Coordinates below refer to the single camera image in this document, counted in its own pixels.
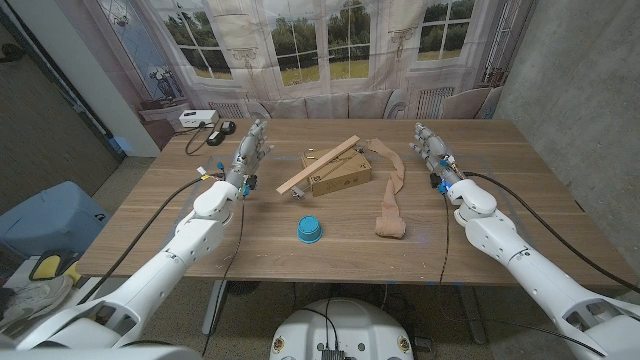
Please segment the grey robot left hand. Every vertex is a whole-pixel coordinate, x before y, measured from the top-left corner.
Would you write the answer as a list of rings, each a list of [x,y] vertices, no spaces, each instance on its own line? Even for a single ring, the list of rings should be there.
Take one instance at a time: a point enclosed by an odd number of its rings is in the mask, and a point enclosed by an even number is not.
[[[247,177],[256,173],[260,161],[275,148],[274,145],[264,146],[267,124],[266,119],[256,119],[252,124],[234,153],[230,169],[226,171],[226,182],[240,188]]]

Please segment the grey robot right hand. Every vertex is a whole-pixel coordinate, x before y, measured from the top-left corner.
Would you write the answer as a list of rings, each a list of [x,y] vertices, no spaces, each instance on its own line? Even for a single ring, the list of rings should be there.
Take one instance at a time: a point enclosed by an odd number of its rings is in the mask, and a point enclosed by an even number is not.
[[[424,160],[431,174],[437,175],[446,185],[465,179],[453,153],[431,129],[422,123],[416,123],[414,138],[416,142],[410,143],[409,147]]]

